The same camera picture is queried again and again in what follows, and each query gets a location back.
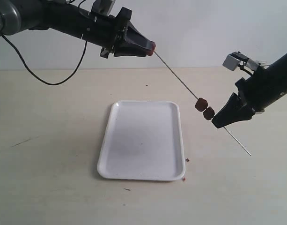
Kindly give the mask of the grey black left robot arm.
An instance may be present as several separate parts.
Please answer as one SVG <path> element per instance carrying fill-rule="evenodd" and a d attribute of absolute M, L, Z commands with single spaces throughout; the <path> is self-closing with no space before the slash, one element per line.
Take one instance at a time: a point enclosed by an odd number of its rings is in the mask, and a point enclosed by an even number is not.
<path fill-rule="evenodd" d="M 71 0 L 0 0 L 0 35 L 24 30 L 54 29 L 100 46 L 100 56 L 108 58 L 153 55 L 155 43 L 131 23 L 132 11 L 122 7 L 110 14 L 113 0 L 95 0 L 90 11 Z"/>

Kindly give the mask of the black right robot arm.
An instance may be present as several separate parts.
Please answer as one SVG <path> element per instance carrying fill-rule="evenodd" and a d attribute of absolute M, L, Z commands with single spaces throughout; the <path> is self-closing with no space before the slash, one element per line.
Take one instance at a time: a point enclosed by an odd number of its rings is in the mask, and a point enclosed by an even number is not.
<path fill-rule="evenodd" d="M 238 68 L 248 73 L 249 78 L 241 78 L 235 83 L 238 92 L 231 94 L 218 113 L 205 99 L 197 98 L 195 108 L 216 128 L 251 120 L 252 116 L 263 113 L 266 107 L 287 94 L 287 53 L 266 67 L 241 52 L 233 52 L 227 55 L 223 66 L 231 71 Z"/>

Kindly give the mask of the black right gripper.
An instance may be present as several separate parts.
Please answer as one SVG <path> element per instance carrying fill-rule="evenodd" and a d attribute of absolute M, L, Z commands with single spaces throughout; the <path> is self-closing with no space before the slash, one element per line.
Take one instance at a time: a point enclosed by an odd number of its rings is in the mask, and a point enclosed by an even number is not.
<path fill-rule="evenodd" d="M 254 71 L 248 79 L 239 79 L 235 86 L 238 88 L 239 96 L 232 93 L 224 107 L 213 117 L 212 123 L 216 128 L 251 120 L 256 112 L 262 112 L 272 104 L 270 70 Z M 239 97 L 251 108 L 244 106 Z"/>

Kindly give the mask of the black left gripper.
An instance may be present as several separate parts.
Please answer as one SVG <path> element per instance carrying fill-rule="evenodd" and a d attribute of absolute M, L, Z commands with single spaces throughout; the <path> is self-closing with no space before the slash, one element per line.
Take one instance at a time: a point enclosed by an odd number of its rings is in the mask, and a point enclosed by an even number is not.
<path fill-rule="evenodd" d="M 132 24 L 128 24 L 132 11 L 122 7 L 117 16 L 107 15 L 105 12 L 101 7 L 93 7 L 85 16 L 88 25 L 82 39 L 100 46 L 102 48 L 100 56 L 103 58 L 108 58 L 113 52 L 114 57 L 146 57 L 152 41 L 143 36 Z M 126 43 L 115 47 L 124 31 Z"/>

